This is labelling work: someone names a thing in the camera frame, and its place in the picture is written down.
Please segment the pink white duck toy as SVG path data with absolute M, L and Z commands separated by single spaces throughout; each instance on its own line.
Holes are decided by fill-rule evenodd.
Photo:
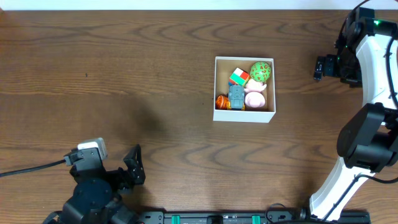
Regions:
M 257 82 L 254 79 L 250 79 L 244 87 L 245 92 L 245 105 L 250 108 L 260 108 L 266 104 L 266 99 L 263 95 L 267 85 L 263 82 Z

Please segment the green ball with red numbers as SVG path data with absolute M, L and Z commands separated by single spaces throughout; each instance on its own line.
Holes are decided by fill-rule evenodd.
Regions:
M 250 77 L 256 82 L 265 83 L 271 77 L 271 65 L 267 62 L 256 62 L 250 69 Z

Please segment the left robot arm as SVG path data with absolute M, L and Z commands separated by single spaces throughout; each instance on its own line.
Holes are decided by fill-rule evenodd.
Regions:
M 126 170 L 106 170 L 101 157 L 103 150 L 97 143 L 86 143 L 64 156 L 72 167 L 70 175 L 76 187 L 62 210 L 50 213 L 44 224 L 139 223 L 138 214 L 127 208 L 121 195 L 145 182 L 141 147 L 135 145 L 123 158 Z

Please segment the yellow grey toy car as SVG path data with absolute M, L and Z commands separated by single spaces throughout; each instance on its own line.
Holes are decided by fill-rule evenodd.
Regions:
M 229 110 L 241 110 L 244 111 L 245 104 L 245 92 L 244 87 L 241 85 L 231 85 L 228 92 L 228 105 Z

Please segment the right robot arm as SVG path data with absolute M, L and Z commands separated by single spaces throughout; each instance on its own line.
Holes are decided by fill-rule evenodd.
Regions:
M 313 77 L 362 88 L 363 106 L 340 131 L 336 164 L 299 219 L 369 223 L 367 213 L 343 209 L 365 181 L 397 182 L 375 177 L 397 163 L 397 24 L 376 19 L 373 9 L 359 4 L 347 15 L 335 48 L 336 54 L 317 58 Z

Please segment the orange round cap toy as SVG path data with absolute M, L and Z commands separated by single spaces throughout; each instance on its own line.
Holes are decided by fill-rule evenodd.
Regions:
M 215 101 L 215 108 L 218 110 L 231 110 L 229 98 L 224 95 L 219 95 Z

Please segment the multicolour puzzle cube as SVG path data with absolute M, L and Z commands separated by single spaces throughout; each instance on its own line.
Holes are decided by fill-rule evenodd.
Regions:
M 236 68 L 234 72 L 230 75 L 228 84 L 232 85 L 240 85 L 245 87 L 246 83 L 249 81 L 250 75 L 240 68 Z

